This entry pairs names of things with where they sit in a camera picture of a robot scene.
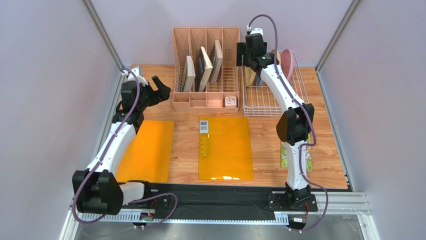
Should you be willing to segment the yellow bear plate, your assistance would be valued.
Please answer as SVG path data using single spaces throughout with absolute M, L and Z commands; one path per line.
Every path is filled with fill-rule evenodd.
M 257 73 L 252 70 L 250 67 L 245 66 L 244 67 L 244 85 L 245 86 L 252 86 L 255 82 Z

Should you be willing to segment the blue plate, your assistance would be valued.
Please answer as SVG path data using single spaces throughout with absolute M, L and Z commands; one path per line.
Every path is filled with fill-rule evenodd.
M 263 86 L 264 85 L 264 81 L 262 80 L 262 78 L 258 75 L 255 76 L 255 85 L 256 86 Z

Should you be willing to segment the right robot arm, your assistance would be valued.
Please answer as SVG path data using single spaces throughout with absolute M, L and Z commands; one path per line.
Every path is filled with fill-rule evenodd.
M 267 84 L 279 104 L 282 116 L 276 125 L 276 132 L 286 149 L 288 170 L 283 199 L 289 209 L 302 208 L 311 196 L 311 186 L 305 172 L 314 106 L 305 104 L 293 90 L 278 59 L 267 52 L 262 33 L 252 31 L 245 36 L 244 43 L 237 44 L 236 64 L 253 70 Z

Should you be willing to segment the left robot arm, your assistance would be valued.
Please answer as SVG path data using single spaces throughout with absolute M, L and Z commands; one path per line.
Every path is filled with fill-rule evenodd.
M 155 75 L 151 78 L 157 89 L 139 76 L 121 85 L 121 100 L 115 108 L 111 129 L 99 153 L 85 170 L 72 176 L 74 213 L 117 215 L 122 206 L 144 198 L 147 181 L 116 179 L 120 162 L 137 135 L 144 111 L 170 98 L 171 88 Z

